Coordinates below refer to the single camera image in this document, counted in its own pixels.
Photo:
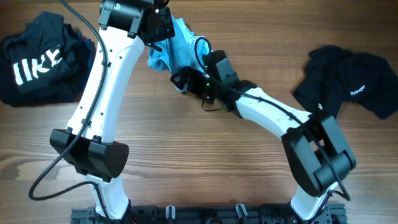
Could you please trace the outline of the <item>light blue printed t-shirt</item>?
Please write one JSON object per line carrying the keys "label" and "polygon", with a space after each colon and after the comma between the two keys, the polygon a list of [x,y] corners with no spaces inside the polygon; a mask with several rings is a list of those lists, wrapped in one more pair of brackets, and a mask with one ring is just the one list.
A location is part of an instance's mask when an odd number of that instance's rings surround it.
{"label": "light blue printed t-shirt", "polygon": [[172,23],[175,36],[155,43],[162,51],[149,50],[148,67],[156,72],[168,70],[171,75],[184,66],[203,72],[195,56],[195,42],[202,36],[195,35],[182,17],[176,19],[172,16]]}

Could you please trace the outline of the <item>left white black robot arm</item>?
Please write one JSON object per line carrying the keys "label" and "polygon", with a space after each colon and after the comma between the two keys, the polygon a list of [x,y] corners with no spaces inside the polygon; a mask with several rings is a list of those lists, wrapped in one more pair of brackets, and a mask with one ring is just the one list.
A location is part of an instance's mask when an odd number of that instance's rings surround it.
{"label": "left white black robot arm", "polygon": [[50,144],[85,178],[96,205],[87,223],[132,223],[121,173],[129,147],[114,140],[129,77],[144,51],[175,35],[167,1],[103,1],[97,51],[78,108]]}

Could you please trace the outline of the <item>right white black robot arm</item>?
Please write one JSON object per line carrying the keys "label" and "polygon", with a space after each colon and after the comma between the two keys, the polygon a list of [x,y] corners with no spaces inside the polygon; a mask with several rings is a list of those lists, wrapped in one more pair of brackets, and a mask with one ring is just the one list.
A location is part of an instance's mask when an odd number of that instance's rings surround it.
{"label": "right white black robot arm", "polygon": [[176,56],[171,81],[202,100],[218,100],[222,108],[258,124],[282,141],[298,188],[283,206],[281,217],[289,223],[313,223],[320,217],[338,218],[326,212],[328,199],[350,196],[343,179],[356,167],[356,158],[335,118],[324,112],[296,110],[269,96],[249,80],[242,80],[222,50]]}

